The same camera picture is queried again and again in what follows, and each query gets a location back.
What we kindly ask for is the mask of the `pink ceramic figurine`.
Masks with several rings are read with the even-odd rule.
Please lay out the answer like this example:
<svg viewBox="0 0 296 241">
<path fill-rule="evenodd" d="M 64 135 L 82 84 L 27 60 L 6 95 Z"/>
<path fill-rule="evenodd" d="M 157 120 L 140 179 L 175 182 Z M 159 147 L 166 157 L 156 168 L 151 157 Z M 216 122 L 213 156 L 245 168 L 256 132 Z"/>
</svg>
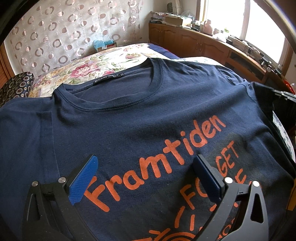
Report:
<svg viewBox="0 0 296 241">
<path fill-rule="evenodd" d="M 211 26 L 211 20 L 204 21 L 203 33 L 212 36 L 213 35 L 213 28 Z"/>
</svg>

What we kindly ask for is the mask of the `cardboard box on sideboard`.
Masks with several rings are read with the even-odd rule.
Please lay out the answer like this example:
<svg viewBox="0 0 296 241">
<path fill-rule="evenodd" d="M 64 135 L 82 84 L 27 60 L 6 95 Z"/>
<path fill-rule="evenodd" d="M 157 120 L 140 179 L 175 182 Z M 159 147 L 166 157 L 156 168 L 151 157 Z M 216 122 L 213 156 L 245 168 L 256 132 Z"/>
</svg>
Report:
<svg viewBox="0 0 296 241">
<path fill-rule="evenodd" d="M 175 26 L 187 26 L 191 24 L 192 19 L 184 16 L 165 16 L 165 22 Z"/>
</svg>

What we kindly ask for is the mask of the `window with frame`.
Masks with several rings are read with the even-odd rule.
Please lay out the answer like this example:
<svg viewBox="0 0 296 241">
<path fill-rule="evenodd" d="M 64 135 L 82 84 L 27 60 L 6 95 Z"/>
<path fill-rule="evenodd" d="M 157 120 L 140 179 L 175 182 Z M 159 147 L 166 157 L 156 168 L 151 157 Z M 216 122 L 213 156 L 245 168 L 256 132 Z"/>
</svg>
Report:
<svg viewBox="0 0 296 241">
<path fill-rule="evenodd" d="M 255 1 L 197 1 L 196 19 L 211 20 L 214 39 L 239 41 L 236 47 L 244 52 L 263 54 L 274 66 L 283 69 L 288 54 L 284 32 Z"/>
</svg>

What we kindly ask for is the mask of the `dark circle-patterned pillow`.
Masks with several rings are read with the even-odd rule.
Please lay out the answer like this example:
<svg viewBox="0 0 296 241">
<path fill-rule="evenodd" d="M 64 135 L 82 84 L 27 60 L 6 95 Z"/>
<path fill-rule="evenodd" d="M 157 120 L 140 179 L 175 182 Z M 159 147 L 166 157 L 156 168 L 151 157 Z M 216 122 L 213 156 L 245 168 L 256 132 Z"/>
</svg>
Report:
<svg viewBox="0 0 296 241">
<path fill-rule="evenodd" d="M 35 80 L 31 72 L 23 72 L 10 78 L 0 90 L 0 107 L 18 97 L 28 97 Z"/>
</svg>

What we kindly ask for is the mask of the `circle-patterned sheer curtain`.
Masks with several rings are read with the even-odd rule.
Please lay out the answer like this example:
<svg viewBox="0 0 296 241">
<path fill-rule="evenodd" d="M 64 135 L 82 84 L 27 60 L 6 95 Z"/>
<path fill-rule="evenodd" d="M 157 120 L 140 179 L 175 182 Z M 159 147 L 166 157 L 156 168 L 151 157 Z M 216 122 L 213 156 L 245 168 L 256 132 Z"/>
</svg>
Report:
<svg viewBox="0 0 296 241">
<path fill-rule="evenodd" d="M 95 51 L 94 41 L 118 46 L 140 39 L 142 1 L 38 1 L 4 41 L 15 74 L 48 73 Z"/>
</svg>

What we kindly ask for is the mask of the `blue floral white blanket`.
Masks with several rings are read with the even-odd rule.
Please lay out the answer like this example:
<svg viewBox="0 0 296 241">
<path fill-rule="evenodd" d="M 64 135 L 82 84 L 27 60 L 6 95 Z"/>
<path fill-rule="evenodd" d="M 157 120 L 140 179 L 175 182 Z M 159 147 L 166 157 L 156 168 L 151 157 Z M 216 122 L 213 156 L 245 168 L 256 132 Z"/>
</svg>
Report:
<svg viewBox="0 0 296 241">
<path fill-rule="evenodd" d="M 277 130 L 279 131 L 280 137 L 285 143 L 292 160 L 295 162 L 295 151 L 292 145 L 292 141 L 290 140 L 283 124 L 280 122 L 279 118 L 276 116 L 274 111 L 273 111 L 273 123 L 275 124 Z"/>
</svg>

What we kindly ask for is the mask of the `wooden sideboard cabinet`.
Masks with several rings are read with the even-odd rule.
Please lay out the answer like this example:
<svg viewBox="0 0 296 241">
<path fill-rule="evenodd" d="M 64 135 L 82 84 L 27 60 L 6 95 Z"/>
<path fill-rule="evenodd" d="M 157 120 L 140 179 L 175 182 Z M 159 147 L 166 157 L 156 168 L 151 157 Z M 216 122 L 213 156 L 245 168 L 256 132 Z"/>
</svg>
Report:
<svg viewBox="0 0 296 241">
<path fill-rule="evenodd" d="M 193 30 L 149 23 L 149 42 L 177 55 L 207 57 L 232 69 L 248 81 L 265 84 L 281 91 L 295 93 L 284 77 L 267 71 L 258 62 L 233 46 Z"/>
</svg>

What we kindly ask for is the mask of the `navy blue printed t-shirt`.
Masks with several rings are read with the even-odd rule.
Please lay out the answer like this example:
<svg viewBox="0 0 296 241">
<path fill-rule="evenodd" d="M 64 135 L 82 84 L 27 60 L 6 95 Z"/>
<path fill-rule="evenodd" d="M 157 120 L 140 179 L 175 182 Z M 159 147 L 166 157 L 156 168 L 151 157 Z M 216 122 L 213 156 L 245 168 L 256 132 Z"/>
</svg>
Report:
<svg viewBox="0 0 296 241">
<path fill-rule="evenodd" d="M 1 108 L 1 217 L 22 237 L 32 182 L 99 168 L 75 208 L 98 240 L 191 240 L 216 206 L 201 154 L 223 177 L 262 187 L 269 234 L 282 225 L 295 163 L 273 124 L 272 89 L 217 65 L 147 59 L 51 97 Z"/>
</svg>

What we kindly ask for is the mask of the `floral bed quilt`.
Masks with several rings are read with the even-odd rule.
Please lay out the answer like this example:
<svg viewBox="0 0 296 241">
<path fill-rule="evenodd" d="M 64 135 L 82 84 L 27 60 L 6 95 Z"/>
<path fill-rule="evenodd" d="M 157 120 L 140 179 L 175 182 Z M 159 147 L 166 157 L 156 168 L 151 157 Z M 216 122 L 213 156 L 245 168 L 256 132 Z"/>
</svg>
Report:
<svg viewBox="0 0 296 241">
<path fill-rule="evenodd" d="M 158 45 L 147 43 L 107 49 L 75 60 L 35 79 L 29 97 L 49 97 L 62 83 L 82 84 L 135 67 L 147 58 L 177 59 L 178 56 Z"/>
</svg>

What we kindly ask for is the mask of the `blue tissue box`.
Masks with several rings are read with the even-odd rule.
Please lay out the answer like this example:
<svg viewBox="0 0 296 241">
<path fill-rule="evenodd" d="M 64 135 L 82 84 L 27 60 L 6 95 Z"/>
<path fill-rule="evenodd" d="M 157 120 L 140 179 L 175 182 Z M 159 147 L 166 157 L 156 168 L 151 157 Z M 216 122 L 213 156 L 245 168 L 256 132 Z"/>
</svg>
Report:
<svg viewBox="0 0 296 241">
<path fill-rule="evenodd" d="M 101 51 L 104 51 L 106 49 L 116 47 L 116 42 L 114 40 L 108 40 L 108 41 L 95 40 L 93 42 L 93 47 L 94 47 L 96 52 L 101 52 Z"/>
</svg>

